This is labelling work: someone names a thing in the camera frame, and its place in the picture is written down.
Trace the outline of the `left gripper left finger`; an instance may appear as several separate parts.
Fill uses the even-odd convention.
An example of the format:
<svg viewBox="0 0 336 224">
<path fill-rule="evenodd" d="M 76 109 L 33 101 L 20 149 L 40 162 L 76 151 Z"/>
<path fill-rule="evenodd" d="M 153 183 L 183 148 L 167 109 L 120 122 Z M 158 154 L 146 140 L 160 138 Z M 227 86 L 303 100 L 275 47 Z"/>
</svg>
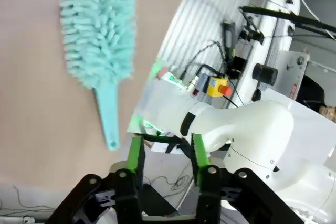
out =
<svg viewBox="0 0 336 224">
<path fill-rule="evenodd" d="M 115 223 L 141 223 L 139 191 L 144 161 L 143 138 L 136 136 L 123 168 L 105 178 L 96 174 L 84 176 L 47 223 L 97 223 L 110 209 L 115 210 Z"/>
</svg>

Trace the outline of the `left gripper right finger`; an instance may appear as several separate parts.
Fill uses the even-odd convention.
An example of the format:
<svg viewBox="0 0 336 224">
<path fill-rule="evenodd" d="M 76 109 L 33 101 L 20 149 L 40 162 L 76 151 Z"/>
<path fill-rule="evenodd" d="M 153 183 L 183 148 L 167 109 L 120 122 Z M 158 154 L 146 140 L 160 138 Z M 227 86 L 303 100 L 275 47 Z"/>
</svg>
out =
<svg viewBox="0 0 336 224">
<path fill-rule="evenodd" d="M 231 173 L 212 165 L 200 134 L 192 134 L 191 148 L 193 172 L 200 188 L 196 223 L 219 223 L 223 200 L 248 223 L 303 222 L 251 169 L 240 168 Z"/>
</svg>

